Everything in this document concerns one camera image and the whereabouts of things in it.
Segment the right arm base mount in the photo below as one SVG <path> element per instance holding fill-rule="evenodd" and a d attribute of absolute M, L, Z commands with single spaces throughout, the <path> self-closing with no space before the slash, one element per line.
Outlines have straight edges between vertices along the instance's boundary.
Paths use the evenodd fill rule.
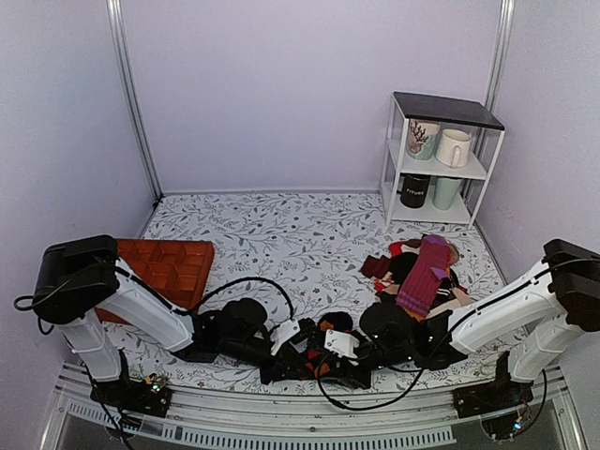
<path fill-rule="evenodd" d="M 501 354 L 496 363 L 495 378 L 452 392 L 453 405 L 459 418 L 511 412 L 484 419 L 482 429 L 493 441 L 516 438 L 531 426 L 529 402 L 533 400 L 532 382 L 515 382 L 508 370 L 509 352 Z"/>

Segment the black mug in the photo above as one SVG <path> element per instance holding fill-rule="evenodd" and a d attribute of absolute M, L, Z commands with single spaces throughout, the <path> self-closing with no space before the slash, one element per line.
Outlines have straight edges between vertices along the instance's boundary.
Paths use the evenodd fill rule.
<path fill-rule="evenodd" d="M 425 203 L 429 183 L 429 175 L 405 174 L 400 190 L 400 202 L 411 209 L 421 208 Z"/>

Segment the magenta striped sock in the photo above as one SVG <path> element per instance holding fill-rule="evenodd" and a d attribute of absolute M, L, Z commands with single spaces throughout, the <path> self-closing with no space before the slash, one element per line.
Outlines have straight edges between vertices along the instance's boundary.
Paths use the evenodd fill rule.
<path fill-rule="evenodd" d="M 449 277 L 452 251 L 438 235 L 422 238 L 416 263 L 397 294 L 397 305 L 413 316 L 426 318 L 444 279 Z"/>

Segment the black red orange argyle sock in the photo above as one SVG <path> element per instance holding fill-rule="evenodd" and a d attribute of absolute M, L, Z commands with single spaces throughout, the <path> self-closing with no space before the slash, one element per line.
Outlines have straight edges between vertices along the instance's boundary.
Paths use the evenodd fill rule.
<path fill-rule="evenodd" d="M 299 379 L 340 381 L 345 367 L 332 349 L 332 339 L 337 333 L 348 334 L 353 330 L 351 316 L 343 311 L 327 312 L 318 321 L 303 318 L 299 324 L 307 340 L 306 348 L 301 351 L 304 365 Z"/>

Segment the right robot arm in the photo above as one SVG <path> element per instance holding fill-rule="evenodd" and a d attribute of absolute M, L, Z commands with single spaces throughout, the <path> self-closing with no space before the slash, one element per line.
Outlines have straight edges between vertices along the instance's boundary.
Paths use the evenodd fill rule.
<path fill-rule="evenodd" d="M 584 333 L 599 329 L 599 256 L 562 239 L 544 245 L 545 255 L 528 272 L 489 297 L 446 310 L 421 322 L 399 306 L 375 303 L 361 315 L 368 340 L 329 331 L 325 341 L 350 346 L 349 355 L 329 350 L 317 379 L 368 389 L 372 371 L 412 362 L 442 370 L 468 358 L 490 341 L 538 322 L 529 340 L 509 352 L 507 369 L 485 389 L 485 401 L 505 408 L 521 383 L 541 370 Z"/>

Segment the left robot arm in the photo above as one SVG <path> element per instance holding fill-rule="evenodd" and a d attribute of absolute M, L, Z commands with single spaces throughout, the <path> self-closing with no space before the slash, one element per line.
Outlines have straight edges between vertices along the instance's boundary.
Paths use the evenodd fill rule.
<path fill-rule="evenodd" d="M 115 239 L 107 234 L 55 244 L 42 257 L 32 309 L 61 330 L 120 407 L 139 399 L 127 361 L 109 343 L 103 321 L 128 323 L 164 351 L 190 363 L 220 355 L 260 370 L 261 381 L 308 380 L 313 366 L 292 345 L 305 326 L 295 318 L 269 329 L 267 312 L 242 298 L 201 311 L 214 259 L 208 241 Z"/>

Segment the floral table mat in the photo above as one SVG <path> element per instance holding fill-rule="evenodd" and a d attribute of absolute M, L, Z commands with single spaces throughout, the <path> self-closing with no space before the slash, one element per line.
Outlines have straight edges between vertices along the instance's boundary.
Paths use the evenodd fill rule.
<path fill-rule="evenodd" d="M 422 234 L 438 234 L 460 255 L 454 266 L 460 286 L 481 300 L 503 286 L 475 228 L 444 223 L 395 221 L 385 225 L 380 194 L 203 194 L 165 197 L 142 235 L 144 239 L 210 241 L 215 258 L 206 291 L 234 279 L 273 279 L 292 299 L 295 317 L 315 321 L 331 311 L 346 311 L 357 326 L 360 314 L 377 298 L 374 284 L 360 273 L 367 256 L 388 253 L 390 244 Z M 212 298 L 201 311 L 250 297 L 267 310 L 270 328 L 289 318 L 279 292 L 247 282 Z M 173 385 L 249 394 L 318 396 L 315 382 L 264 385 L 259 370 L 229 357 L 212 364 L 176 360 L 141 330 L 117 323 L 103 328 L 127 357 L 130 375 L 164 374 Z M 493 378 L 495 362 L 526 337 L 523 328 L 499 337 L 466 361 L 426 371 L 415 386 L 432 389 Z"/>

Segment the pale green mug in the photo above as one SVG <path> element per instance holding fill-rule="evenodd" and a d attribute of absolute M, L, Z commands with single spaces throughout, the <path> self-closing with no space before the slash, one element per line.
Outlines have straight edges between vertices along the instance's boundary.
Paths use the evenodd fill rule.
<path fill-rule="evenodd" d="M 448 210 L 452 206 L 461 184 L 461 178 L 438 177 L 435 182 L 433 205 L 439 210 Z"/>

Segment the floral patterned mug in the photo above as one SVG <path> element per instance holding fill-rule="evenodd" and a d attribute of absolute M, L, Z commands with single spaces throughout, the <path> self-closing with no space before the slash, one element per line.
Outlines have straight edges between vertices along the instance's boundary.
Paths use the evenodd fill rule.
<path fill-rule="evenodd" d="M 411 119 L 408 132 L 408 156 L 417 160 L 429 160 L 436 148 L 440 129 L 439 123 Z"/>

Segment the cream white mug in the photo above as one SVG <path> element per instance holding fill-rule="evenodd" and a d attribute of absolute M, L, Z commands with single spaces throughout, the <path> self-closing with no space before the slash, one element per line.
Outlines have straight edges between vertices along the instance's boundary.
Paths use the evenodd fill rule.
<path fill-rule="evenodd" d="M 462 168 L 468 163 L 471 143 L 470 134 L 459 129 L 446 128 L 442 131 L 435 157 L 447 167 Z"/>

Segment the dark red sock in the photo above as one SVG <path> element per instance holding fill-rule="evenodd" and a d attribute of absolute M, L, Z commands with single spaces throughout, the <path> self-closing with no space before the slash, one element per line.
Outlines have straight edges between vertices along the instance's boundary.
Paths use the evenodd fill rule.
<path fill-rule="evenodd" d="M 367 256 L 360 272 L 366 278 L 386 281 L 391 277 L 390 265 L 391 259 L 386 256 L 381 256 L 379 258 Z"/>

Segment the white metal shelf rack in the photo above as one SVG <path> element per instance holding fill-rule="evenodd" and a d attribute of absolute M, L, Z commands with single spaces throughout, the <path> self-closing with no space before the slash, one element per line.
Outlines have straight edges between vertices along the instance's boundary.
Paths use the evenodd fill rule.
<path fill-rule="evenodd" d="M 505 126 L 476 101 L 394 92 L 380 182 L 385 222 L 471 228 L 504 134 Z"/>

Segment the brown wooden compartment tray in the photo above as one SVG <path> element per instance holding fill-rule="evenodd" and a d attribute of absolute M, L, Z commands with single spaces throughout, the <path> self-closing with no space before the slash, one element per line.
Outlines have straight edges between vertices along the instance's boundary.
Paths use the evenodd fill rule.
<path fill-rule="evenodd" d="M 215 249 L 209 241 L 118 239 L 118 256 L 133 272 L 172 303 L 199 307 Z"/>

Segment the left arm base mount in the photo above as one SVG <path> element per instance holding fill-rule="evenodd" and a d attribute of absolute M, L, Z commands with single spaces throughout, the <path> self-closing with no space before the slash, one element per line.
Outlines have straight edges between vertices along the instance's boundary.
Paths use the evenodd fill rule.
<path fill-rule="evenodd" d="M 142 380 L 132 380 L 125 355 L 122 351 L 118 354 L 121 363 L 118 379 L 111 382 L 92 380 L 90 398 L 119 411 L 165 418 L 173 395 L 173 391 L 167 386 L 168 378 L 152 373 Z"/>

